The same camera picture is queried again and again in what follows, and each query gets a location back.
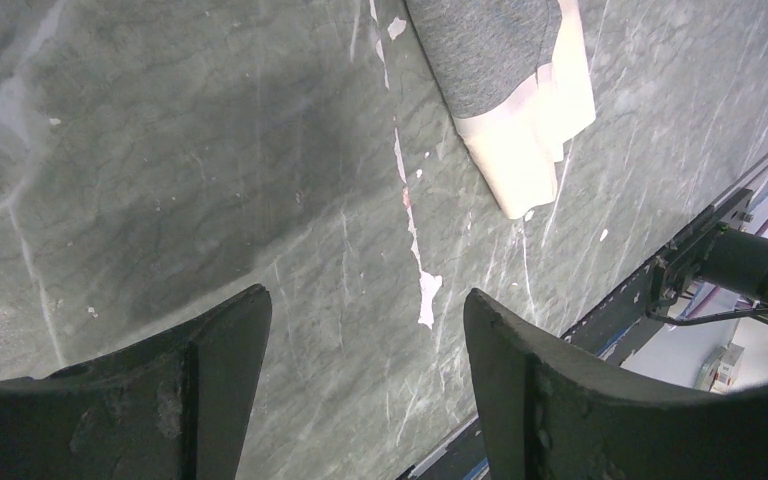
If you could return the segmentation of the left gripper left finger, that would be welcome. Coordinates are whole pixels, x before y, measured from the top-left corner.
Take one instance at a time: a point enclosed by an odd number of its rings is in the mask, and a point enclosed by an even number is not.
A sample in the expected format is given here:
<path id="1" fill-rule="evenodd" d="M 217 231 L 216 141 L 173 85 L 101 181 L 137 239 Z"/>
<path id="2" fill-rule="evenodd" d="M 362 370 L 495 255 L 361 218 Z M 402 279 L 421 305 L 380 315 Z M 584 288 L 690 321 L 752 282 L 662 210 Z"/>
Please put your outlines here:
<path id="1" fill-rule="evenodd" d="M 45 378 L 0 381 L 0 479 L 232 479 L 272 319 L 253 285 Z"/>

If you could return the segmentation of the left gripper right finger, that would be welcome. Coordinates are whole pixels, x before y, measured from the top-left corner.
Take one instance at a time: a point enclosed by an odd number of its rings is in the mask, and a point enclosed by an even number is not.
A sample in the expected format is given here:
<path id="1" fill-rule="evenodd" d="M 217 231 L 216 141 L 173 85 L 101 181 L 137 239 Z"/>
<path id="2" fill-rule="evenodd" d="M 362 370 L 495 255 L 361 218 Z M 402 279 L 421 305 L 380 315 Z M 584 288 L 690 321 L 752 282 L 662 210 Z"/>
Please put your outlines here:
<path id="1" fill-rule="evenodd" d="M 494 479 L 768 479 L 768 384 L 719 395 L 610 365 L 481 290 L 464 303 Z"/>

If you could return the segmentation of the grey underwear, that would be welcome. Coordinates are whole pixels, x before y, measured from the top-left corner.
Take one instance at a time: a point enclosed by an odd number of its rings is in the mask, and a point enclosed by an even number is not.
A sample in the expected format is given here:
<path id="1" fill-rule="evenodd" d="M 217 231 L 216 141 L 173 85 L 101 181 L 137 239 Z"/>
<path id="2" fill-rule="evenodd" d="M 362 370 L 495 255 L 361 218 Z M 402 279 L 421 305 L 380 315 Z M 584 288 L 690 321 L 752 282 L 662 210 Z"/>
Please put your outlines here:
<path id="1" fill-rule="evenodd" d="M 576 1 L 410 1 L 458 135 L 509 219 L 558 195 L 563 147 L 596 118 Z"/>

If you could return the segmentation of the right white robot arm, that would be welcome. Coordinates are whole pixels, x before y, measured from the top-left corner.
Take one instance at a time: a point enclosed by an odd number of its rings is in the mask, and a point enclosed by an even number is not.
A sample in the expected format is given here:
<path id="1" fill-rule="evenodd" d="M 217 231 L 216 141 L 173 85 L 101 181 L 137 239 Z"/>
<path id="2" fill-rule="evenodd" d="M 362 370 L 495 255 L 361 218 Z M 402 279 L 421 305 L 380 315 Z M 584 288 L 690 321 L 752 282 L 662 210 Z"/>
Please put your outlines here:
<path id="1" fill-rule="evenodd" d="M 751 307 L 685 319 L 668 316 L 669 307 L 676 303 L 678 294 L 695 281 L 736 293 L 749 300 Z M 645 316 L 676 327 L 741 318 L 751 318 L 768 326 L 768 238 L 718 223 L 704 233 L 670 246 L 666 255 L 656 258 Z"/>

